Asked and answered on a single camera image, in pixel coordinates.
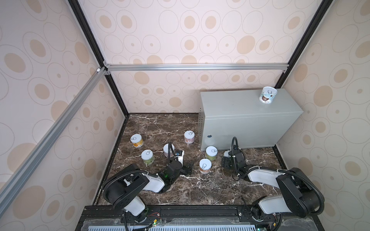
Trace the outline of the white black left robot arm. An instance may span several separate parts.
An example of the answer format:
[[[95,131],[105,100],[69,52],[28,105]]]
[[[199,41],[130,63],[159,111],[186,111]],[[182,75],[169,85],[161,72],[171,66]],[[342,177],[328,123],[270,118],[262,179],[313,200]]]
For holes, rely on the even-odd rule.
[[[140,192],[165,193],[179,176],[189,176],[191,173],[192,167],[183,165],[178,160],[171,160],[156,174],[140,169],[137,164],[131,164],[104,182],[103,198],[115,209],[140,217],[147,210],[147,206],[138,196]]]

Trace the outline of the black frame post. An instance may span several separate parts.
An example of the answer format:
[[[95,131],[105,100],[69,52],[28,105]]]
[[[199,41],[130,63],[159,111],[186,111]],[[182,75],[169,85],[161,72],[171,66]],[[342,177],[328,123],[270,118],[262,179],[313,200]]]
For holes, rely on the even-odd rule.
[[[67,1],[68,4],[70,5],[72,11],[73,11],[73,14],[75,15],[84,35],[85,35],[85,38],[99,64],[100,67],[108,67],[107,64],[105,63],[105,59],[101,53],[101,50],[98,46],[98,43],[96,41],[96,37],[95,35],[93,34],[90,26],[89,26],[89,23],[82,11],[82,7],[80,5],[80,3],[76,0],[68,0]],[[118,88],[117,88],[117,85],[115,84],[114,82],[114,79],[112,77],[112,75],[110,74],[110,72],[108,72],[107,74],[105,74],[105,77],[106,77],[106,80],[115,96],[115,99],[117,100],[118,102],[118,105],[120,106],[123,114],[125,117],[128,117],[130,115],[130,113],[128,112],[124,102],[123,102],[123,99],[118,91]]]
[[[296,49],[294,50],[290,60],[288,61],[288,68],[287,70],[283,71],[281,76],[279,77],[275,88],[280,89],[283,87],[286,79],[292,72],[294,66],[298,62],[299,58],[301,57],[302,53],[304,52],[305,48],[307,47],[308,43],[312,39],[314,33],[317,31],[320,23],[322,22],[324,16],[326,15],[327,11],[334,3],[333,0],[324,0],[320,3],[317,11],[313,15],[311,21],[308,24],[307,29],[305,30],[301,40],[299,41]]]

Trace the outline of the black frame post right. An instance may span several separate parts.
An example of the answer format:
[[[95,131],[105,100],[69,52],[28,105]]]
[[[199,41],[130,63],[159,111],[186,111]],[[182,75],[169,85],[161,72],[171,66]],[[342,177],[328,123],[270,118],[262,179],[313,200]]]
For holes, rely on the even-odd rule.
[[[288,61],[288,68],[287,70],[283,71],[281,76],[279,77],[275,88],[280,89],[283,87],[286,79],[292,72],[294,66],[298,62],[299,58],[301,57],[302,53],[304,52],[305,48],[307,47],[308,43],[312,39],[314,33],[317,31],[320,23],[322,22],[324,16],[326,15],[327,11],[334,3],[333,0],[324,0],[320,3],[317,11],[313,15],[311,21],[308,24],[307,29],[305,30],[301,40],[299,41],[296,49],[294,50],[290,60]]]

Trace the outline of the red label can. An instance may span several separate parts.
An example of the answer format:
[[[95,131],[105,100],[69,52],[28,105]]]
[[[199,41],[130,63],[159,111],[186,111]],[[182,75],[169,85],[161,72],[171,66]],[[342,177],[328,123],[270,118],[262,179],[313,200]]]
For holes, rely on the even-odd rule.
[[[175,150],[175,146],[172,144],[172,147],[170,148],[169,143],[167,143],[163,147],[163,154],[165,155],[165,157],[168,157],[168,156],[174,157],[173,155],[174,150]]]

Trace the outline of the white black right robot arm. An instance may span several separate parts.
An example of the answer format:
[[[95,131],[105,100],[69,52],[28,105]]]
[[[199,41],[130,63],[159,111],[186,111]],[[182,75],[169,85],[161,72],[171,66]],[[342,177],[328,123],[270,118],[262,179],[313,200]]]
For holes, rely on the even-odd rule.
[[[325,209],[323,194],[299,168],[285,170],[248,165],[244,153],[236,148],[224,153],[222,167],[234,170],[237,181],[267,184],[280,190],[280,195],[261,197],[251,206],[245,205],[256,221],[277,213],[304,218],[319,215]]]

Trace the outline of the grey metal cabinet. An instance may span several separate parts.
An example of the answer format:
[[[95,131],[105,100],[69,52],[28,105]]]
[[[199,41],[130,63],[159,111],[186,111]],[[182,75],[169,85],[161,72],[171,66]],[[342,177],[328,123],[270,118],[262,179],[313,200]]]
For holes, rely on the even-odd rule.
[[[198,137],[201,151],[209,146],[229,150],[233,137],[239,147],[273,147],[303,113],[285,89],[271,104],[260,102],[261,90],[204,91],[200,94]]]

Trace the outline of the horizontal aluminium rail back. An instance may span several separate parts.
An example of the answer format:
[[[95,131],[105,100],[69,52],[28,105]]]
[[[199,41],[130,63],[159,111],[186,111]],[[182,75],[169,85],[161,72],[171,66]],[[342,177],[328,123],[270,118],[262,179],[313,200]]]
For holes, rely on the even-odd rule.
[[[215,70],[286,70],[287,63],[256,64],[108,64],[109,71],[215,71]]]

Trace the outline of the blue label can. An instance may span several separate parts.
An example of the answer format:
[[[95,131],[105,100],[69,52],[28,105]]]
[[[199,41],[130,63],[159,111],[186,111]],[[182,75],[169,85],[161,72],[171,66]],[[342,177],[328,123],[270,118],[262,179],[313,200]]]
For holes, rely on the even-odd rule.
[[[271,104],[276,95],[277,89],[273,87],[263,87],[259,96],[259,101],[263,104]]]

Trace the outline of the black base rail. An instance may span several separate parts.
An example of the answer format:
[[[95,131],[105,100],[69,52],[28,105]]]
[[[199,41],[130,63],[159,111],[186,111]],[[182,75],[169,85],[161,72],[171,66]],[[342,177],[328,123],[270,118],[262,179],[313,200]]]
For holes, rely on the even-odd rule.
[[[322,231],[317,216],[293,214],[252,218],[243,205],[150,206],[142,221],[112,206],[85,207],[77,231]]]

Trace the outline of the orange label can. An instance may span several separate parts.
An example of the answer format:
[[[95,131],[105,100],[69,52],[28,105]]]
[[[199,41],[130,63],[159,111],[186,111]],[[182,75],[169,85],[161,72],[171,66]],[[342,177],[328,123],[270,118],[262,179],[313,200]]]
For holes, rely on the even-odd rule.
[[[204,158],[199,161],[199,171],[202,174],[208,174],[211,171],[211,168],[212,162],[209,159]]]

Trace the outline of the black frame post left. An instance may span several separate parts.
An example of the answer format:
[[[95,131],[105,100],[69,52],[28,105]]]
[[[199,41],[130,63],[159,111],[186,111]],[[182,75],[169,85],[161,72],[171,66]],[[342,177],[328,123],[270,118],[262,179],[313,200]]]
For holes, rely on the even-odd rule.
[[[89,23],[82,11],[82,7],[80,5],[80,3],[76,0],[68,0],[67,1],[68,4],[70,5],[72,11],[73,11],[73,14],[75,15],[84,35],[85,35],[85,38],[99,64],[100,67],[108,67],[107,64],[105,63],[105,59],[101,53],[101,50],[98,46],[98,43],[96,41],[96,37],[95,35],[93,34],[90,26],[89,26]],[[130,115],[130,113],[128,112],[124,102],[123,102],[123,99],[118,91],[118,88],[117,88],[117,85],[115,84],[114,82],[114,79],[112,77],[112,75],[110,74],[110,72],[108,72],[107,74],[105,74],[105,77],[106,77],[106,80],[115,96],[115,99],[117,100],[118,102],[118,105],[120,106],[123,114],[125,117],[128,117]]]

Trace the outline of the pink label can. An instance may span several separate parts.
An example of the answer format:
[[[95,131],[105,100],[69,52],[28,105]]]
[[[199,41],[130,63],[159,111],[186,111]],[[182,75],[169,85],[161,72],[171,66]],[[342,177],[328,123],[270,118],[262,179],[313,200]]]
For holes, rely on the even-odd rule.
[[[195,141],[195,133],[193,131],[186,131],[184,133],[184,142],[187,144],[192,144]]]

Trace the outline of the light green label can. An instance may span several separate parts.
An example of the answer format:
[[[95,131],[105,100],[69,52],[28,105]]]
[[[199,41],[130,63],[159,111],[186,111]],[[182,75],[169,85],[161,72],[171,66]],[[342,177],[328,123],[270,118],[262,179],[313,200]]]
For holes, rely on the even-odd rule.
[[[151,165],[154,162],[154,154],[150,149],[146,149],[141,153],[141,159],[146,165]]]

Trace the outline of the diagonal aluminium rail left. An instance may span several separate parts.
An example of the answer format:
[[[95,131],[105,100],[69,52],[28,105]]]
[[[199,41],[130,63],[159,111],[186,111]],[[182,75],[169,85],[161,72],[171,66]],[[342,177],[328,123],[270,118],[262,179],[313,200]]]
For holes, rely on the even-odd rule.
[[[1,191],[1,216],[17,197],[41,161],[56,143],[61,133],[73,119],[82,104],[86,101],[96,84],[106,74],[107,68],[102,66],[98,72],[88,80],[82,90],[63,111],[58,120],[51,126],[43,139],[35,146],[30,155],[25,159],[17,171],[12,175]]]

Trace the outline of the yellow label can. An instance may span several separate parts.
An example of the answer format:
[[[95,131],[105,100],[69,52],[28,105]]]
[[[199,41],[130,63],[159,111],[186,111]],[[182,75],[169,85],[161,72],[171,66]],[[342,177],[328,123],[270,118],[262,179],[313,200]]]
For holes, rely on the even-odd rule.
[[[140,148],[144,144],[143,138],[140,134],[132,135],[130,141],[135,148]]]

